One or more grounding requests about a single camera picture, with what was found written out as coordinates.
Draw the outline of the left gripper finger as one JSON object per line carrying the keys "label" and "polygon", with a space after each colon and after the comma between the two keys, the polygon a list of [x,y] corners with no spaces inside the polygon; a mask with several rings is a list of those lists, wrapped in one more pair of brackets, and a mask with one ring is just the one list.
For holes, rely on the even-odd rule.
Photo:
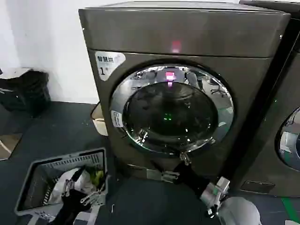
{"label": "left gripper finger", "polygon": [[73,176],[70,179],[65,180],[65,184],[63,186],[63,191],[62,191],[61,197],[69,197],[70,196],[70,190],[75,188],[75,183],[80,178],[82,172],[83,172],[83,170],[79,169],[73,174]]}
{"label": "left gripper finger", "polygon": [[104,182],[100,188],[93,191],[86,197],[80,200],[81,204],[105,204],[106,202],[106,182]]}

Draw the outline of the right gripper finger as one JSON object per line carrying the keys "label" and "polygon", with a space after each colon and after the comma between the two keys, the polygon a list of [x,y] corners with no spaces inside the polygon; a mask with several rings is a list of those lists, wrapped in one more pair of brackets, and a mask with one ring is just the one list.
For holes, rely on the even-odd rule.
{"label": "right gripper finger", "polygon": [[178,172],[171,172],[171,171],[163,171],[160,172],[158,170],[146,170],[146,178],[151,180],[157,181],[176,181],[179,177]]}
{"label": "right gripper finger", "polygon": [[191,159],[187,151],[181,151],[179,154],[180,160],[184,162],[185,165],[191,164]]}

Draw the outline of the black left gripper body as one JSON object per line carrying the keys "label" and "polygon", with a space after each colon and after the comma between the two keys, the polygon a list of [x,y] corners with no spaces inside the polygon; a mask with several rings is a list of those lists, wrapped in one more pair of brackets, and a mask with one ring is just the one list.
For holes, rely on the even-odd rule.
{"label": "black left gripper body", "polygon": [[80,212],[91,208],[90,204],[84,205],[81,200],[87,195],[72,189],[69,196],[63,196],[63,206],[55,218],[56,225],[72,225]]}

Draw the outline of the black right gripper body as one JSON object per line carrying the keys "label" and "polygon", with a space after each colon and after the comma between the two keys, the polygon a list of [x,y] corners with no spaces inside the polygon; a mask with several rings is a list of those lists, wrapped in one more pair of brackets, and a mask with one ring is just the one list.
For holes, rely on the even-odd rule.
{"label": "black right gripper body", "polygon": [[175,169],[175,173],[178,173],[178,178],[174,181],[174,184],[185,184],[190,187],[196,196],[201,196],[206,187],[209,185],[210,180],[197,175],[192,169],[191,165],[186,165],[185,163],[178,164]]}

